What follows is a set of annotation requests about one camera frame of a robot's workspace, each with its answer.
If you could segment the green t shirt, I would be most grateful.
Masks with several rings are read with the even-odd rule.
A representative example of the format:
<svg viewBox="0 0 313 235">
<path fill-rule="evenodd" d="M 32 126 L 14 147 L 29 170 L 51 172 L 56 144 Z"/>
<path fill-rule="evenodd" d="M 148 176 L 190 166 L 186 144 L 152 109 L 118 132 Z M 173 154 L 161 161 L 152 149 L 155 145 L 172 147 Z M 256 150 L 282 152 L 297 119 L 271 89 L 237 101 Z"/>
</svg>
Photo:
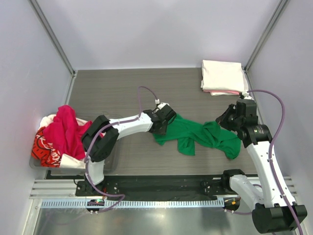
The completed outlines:
<svg viewBox="0 0 313 235">
<path fill-rule="evenodd" d="M 178 152 L 187 156 L 195 155 L 195 143 L 218 149 L 231 160 L 237 158 L 241 151 L 241 140 L 231 131 L 222 129 L 217 122 L 201 124 L 179 114 L 168 125 L 165 135 L 154 134 L 154 138 L 159 145 L 176 140 Z"/>
</svg>

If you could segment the clear plastic bin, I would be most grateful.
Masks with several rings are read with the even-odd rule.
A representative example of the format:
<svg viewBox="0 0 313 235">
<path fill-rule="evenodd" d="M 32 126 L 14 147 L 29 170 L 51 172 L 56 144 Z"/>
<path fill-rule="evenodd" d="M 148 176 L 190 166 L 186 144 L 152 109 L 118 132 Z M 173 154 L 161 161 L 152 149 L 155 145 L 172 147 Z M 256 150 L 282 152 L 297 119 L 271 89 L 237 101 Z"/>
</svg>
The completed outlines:
<svg viewBox="0 0 313 235">
<path fill-rule="evenodd" d="M 100 113 L 83 113 L 78 112 L 76 113 L 76 117 L 86 120 L 86 121 L 94 121 L 99 115 L 105 115 L 108 119 L 120 119 L 122 118 L 121 115 L 114 114 L 114 113 L 107 113 L 107 112 L 100 112 Z M 111 154 L 105 159 L 104 161 L 104 174 L 111 173 L 115 171 L 118 165 L 118 156 L 119 156 L 119 147 L 122 141 L 118 140 L 114 145 Z M 41 166 L 39 160 L 35 160 L 33 157 L 30 157 L 29 165 L 32 169 L 35 170 L 51 170 L 52 175 L 83 175 L 85 173 L 85 168 L 66 168 L 66 167 L 45 167 Z"/>
</svg>

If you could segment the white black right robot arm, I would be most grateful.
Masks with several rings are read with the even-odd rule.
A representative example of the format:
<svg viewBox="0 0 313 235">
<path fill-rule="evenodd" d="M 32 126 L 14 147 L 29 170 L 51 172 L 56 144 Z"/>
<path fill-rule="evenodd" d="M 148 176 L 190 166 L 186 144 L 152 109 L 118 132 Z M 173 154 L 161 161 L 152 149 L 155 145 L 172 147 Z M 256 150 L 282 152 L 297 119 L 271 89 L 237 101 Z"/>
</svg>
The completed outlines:
<svg viewBox="0 0 313 235">
<path fill-rule="evenodd" d="M 289 191 L 277 163 L 269 128 L 258 122 L 252 99 L 238 99 L 216 122 L 234 131 L 251 156 L 261 188 L 256 188 L 239 169 L 226 170 L 220 186 L 225 193 L 237 193 L 251 209 L 252 221 L 261 234 L 298 230 L 307 210 Z"/>
</svg>

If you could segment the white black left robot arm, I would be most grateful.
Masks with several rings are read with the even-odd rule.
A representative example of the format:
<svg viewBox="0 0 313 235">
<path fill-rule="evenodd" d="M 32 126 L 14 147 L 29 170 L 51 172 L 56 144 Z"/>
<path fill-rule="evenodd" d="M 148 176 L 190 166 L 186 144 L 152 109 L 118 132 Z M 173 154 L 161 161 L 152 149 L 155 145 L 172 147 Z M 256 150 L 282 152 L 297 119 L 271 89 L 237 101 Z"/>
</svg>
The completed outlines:
<svg viewBox="0 0 313 235">
<path fill-rule="evenodd" d="M 85 191 L 93 195 L 104 195 L 104 165 L 121 138 L 149 132 L 165 135 L 167 127 L 177 113 L 168 103 L 159 103 L 151 110 L 141 110 L 138 115 L 108 119 L 100 115 L 82 135 L 81 143 L 85 150 Z"/>
</svg>

